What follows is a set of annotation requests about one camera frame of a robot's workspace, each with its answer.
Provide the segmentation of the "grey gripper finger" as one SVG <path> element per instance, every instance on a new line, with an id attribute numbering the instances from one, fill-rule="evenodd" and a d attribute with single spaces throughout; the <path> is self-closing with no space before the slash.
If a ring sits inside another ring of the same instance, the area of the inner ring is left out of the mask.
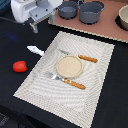
<path id="1" fill-rule="evenodd" d="M 35 34 L 37 34 L 37 33 L 38 33 L 37 25 L 33 25 L 32 23 L 30 23 L 30 26 L 31 26 L 31 28 L 33 29 L 33 32 L 34 32 Z"/>

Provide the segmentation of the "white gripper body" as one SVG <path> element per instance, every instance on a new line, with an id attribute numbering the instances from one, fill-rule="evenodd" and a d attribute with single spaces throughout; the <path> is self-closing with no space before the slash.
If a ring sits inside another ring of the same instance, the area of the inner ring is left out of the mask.
<path id="1" fill-rule="evenodd" d="M 11 0 L 11 9 L 17 22 L 24 23 L 32 18 L 38 23 L 48 18 L 62 2 L 63 0 Z"/>

